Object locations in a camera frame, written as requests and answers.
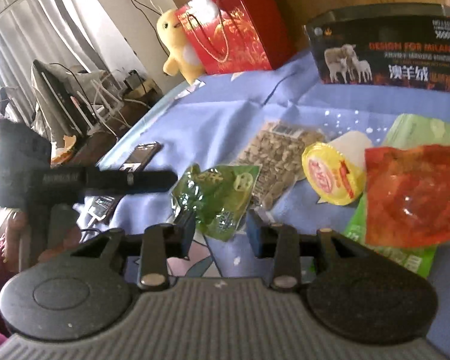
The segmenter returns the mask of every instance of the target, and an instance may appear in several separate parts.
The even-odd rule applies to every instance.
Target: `round black cover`
[[[433,287],[420,276],[378,259],[342,259],[307,288],[312,312],[342,337],[396,344],[426,334],[437,310]]]
[[[81,339],[115,322],[131,302],[128,285],[100,259],[63,257],[23,271],[3,287],[11,329],[43,341]]]

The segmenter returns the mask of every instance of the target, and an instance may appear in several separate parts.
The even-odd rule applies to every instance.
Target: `orange snack bag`
[[[450,241],[450,146],[367,149],[367,234],[376,246]]]

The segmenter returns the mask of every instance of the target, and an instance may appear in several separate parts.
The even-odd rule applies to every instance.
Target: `yellow plush toy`
[[[163,71],[174,76],[179,71],[187,82],[194,81],[205,73],[202,62],[192,45],[188,42],[180,20],[175,16],[175,10],[166,11],[157,21],[157,32],[170,56],[163,66]]]

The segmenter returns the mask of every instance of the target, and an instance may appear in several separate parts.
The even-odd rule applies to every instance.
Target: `yellow lid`
[[[302,166],[315,192],[331,204],[347,205],[365,187],[365,172],[326,143],[307,147],[302,154]]]

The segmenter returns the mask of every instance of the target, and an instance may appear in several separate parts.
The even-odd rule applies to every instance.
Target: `black smartphone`
[[[140,144],[133,149],[130,156],[125,160],[120,170],[127,172],[138,172],[143,170],[152,158],[162,149],[159,142]],[[116,205],[122,196],[99,196],[96,197],[88,210],[91,216],[87,227],[97,222],[107,221],[113,214]]]

